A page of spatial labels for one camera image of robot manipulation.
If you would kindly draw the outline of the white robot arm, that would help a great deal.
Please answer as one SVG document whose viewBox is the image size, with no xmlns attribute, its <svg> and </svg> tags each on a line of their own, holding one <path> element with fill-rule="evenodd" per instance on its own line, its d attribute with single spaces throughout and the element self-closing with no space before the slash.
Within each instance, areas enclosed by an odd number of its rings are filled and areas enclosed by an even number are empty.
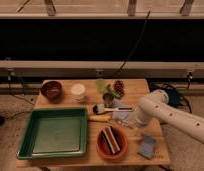
<svg viewBox="0 0 204 171">
<path fill-rule="evenodd" d="M 173 108 L 168 102 L 169 96 L 161 89 L 141 97 L 133 111 L 137 126 L 148 125 L 152 118 L 161 119 L 204 144 L 204 118 Z"/>
</svg>

